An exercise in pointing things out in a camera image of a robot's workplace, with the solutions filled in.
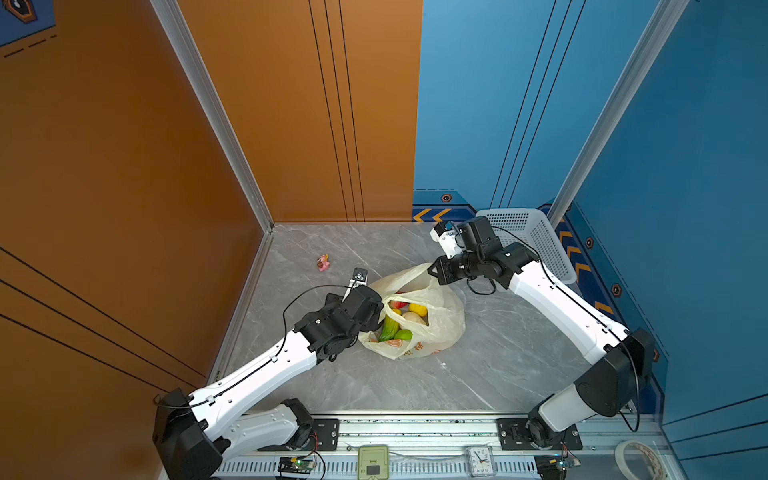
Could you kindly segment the circuit board right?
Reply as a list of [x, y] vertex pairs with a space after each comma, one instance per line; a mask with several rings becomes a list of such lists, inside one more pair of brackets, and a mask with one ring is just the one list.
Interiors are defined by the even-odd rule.
[[572, 469], [580, 468], [577, 457], [535, 456], [536, 470], [542, 480], [566, 480]]

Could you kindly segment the white tape roll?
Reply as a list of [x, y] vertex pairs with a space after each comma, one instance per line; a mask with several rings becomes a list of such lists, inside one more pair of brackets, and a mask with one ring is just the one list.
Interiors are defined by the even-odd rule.
[[627, 480], [664, 480], [667, 477], [660, 456], [642, 442], [621, 442], [614, 449], [614, 459], [619, 472]]

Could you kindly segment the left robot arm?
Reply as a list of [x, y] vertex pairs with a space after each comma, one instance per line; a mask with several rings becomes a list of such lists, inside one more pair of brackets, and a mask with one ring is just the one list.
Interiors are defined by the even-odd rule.
[[251, 408], [292, 378], [335, 360], [359, 333], [376, 329], [382, 297], [366, 285], [328, 294], [266, 352], [232, 374], [189, 394], [155, 399], [152, 440], [171, 479], [209, 479], [227, 460], [264, 447], [314, 446], [313, 419], [297, 399], [260, 413]]

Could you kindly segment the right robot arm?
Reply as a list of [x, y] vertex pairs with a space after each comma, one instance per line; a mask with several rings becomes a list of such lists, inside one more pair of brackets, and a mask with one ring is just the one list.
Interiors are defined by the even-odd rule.
[[619, 414], [648, 383], [653, 336], [641, 328], [629, 331], [575, 296], [526, 244], [512, 243], [491, 253], [476, 247], [443, 255], [428, 273], [441, 285], [478, 277], [494, 281], [536, 307], [590, 364], [570, 385], [529, 412], [526, 430], [536, 447], [558, 445], [568, 428], [593, 416]]

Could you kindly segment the red strawberry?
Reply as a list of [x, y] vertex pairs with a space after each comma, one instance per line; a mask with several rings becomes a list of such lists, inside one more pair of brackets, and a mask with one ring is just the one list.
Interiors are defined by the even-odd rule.
[[403, 301], [398, 301], [398, 300], [391, 300], [389, 302], [389, 306], [393, 310], [400, 310], [400, 311], [402, 311], [403, 309], [406, 309], [409, 306], [409, 303], [408, 302], [403, 302]]

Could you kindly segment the yellow translucent plastic bag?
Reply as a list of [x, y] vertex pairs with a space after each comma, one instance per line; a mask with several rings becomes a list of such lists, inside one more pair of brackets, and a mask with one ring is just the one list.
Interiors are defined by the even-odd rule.
[[429, 267], [420, 264], [371, 284], [383, 308], [380, 325], [358, 335], [365, 348], [391, 360], [415, 359], [439, 353], [462, 337], [464, 305], [428, 273]]

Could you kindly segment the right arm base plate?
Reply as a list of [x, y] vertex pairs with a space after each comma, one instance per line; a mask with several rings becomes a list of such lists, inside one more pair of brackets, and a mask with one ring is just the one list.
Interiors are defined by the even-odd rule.
[[584, 448], [580, 432], [575, 425], [565, 431], [555, 433], [545, 445], [537, 444], [533, 433], [528, 429], [527, 418], [507, 417], [497, 419], [497, 436], [503, 451], [560, 450], [580, 451]]

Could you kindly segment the cream bumpy fruit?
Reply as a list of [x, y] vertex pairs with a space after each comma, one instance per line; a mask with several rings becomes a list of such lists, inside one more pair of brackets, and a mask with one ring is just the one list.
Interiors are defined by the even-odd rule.
[[410, 312], [410, 311], [404, 312], [402, 314], [402, 317], [406, 321], [411, 322], [411, 323], [415, 323], [415, 324], [419, 324], [419, 325], [423, 325], [423, 326], [427, 326], [428, 325], [428, 322], [424, 318], [422, 318], [419, 315], [417, 315], [417, 314], [415, 314], [413, 312]]

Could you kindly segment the aluminium front rail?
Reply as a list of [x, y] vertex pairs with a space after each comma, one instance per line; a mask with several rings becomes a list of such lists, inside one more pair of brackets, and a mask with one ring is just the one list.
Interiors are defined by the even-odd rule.
[[[577, 457], [580, 468], [567, 479], [625, 479], [619, 472], [614, 449], [627, 440], [649, 446], [666, 469], [665, 479], [683, 479], [685, 473], [661, 427], [649, 415], [623, 418], [592, 417], [575, 426], [584, 448], [560, 450], [503, 451], [496, 420], [514, 414], [488, 412], [333, 412], [316, 414], [314, 419], [339, 420], [335, 451], [260, 451], [241, 454], [225, 461], [209, 479], [277, 479], [281, 456], [314, 457], [317, 470], [309, 479], [357, 479], [358, 449], [386, 445], [389, 448], [390, 479], [541, 479], [535, 456]], [[466, 449], [492, 448], [496, 475], [473, 478], [468, 475]]]

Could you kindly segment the small pink toy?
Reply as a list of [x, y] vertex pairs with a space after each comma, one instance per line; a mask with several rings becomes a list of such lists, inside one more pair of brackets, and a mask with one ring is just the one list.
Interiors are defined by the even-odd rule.
[[328, 254], [323, 254], [318, 258], [317, 268], [320, 272], [325, 272], [330, 268], [330, 257]]

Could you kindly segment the green square device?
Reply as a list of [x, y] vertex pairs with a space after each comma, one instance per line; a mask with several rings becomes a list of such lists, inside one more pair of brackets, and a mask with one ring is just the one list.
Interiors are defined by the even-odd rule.
[[358, 449], [358, 480], [389, 480], [389, 448], [386, 445], [362, 446]]

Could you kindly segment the white plastic basket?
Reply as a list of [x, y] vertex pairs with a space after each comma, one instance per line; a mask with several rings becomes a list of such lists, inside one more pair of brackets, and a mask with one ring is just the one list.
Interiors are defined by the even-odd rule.
[[504, 246], [522, 240], [542, 257], [544, 266], [562, 283], [576, 282], [577, 275], [564, 247], [545, 213], [533, 208], [486, 209], [477, 212], [486, 217]]

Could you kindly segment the yellow bumpy fruit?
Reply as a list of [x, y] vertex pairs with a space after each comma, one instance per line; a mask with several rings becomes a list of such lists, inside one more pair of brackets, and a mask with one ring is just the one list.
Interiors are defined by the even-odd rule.
[[428, 315], [428, 309], [425, 306], [415, 303], [409, 304], [409, 311], [419, 315], [422, 318], [425, 318]]

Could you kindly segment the green circuit board left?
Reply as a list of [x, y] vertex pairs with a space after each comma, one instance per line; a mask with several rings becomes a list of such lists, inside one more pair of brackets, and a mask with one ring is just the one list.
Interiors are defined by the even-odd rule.
[[277, 463], [277, 479], [309, 479], [317, 470], [314, 457], [281, 456]]

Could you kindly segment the small white clock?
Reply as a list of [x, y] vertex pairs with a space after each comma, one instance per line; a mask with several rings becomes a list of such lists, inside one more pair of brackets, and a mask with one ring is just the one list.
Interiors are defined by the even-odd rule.
[[471, 446], [466, 449], [468, 475], [473, 478], [496, 475], [492, 448], [490, 446]]

